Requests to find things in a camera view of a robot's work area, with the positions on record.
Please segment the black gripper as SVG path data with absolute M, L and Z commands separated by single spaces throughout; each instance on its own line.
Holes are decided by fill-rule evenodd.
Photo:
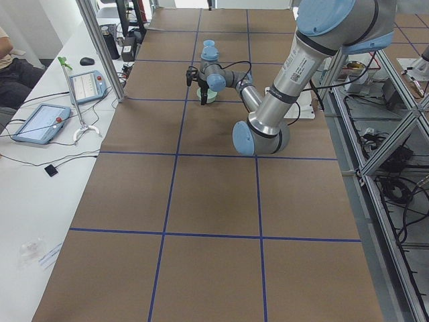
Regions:
M 199 69 L 195 66 L 189 66 L 186 71 L 186 86 L 190 87 L 193 82 L 197 82 L 200 88 L 200 104 L 206 105 L 208 100 L 208 83 L 206 81 L 205 66 Z

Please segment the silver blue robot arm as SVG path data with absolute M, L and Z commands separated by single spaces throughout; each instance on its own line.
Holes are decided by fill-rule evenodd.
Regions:
M 241 155 L 275 154 L 290 139 L 286 113 L 298 100 L 324 59 L 337 52 L 362 54 L 388 47 L 393 40 L 396 1 L 301 1 L 290 53 L 265 95 L 249 73 L 223 68 L 212 40 L 204 42 L 199 68 L 186 71 L 186 82 L 208 91 L 234 88 L 249 115 L 233 127 L 233 145 Z

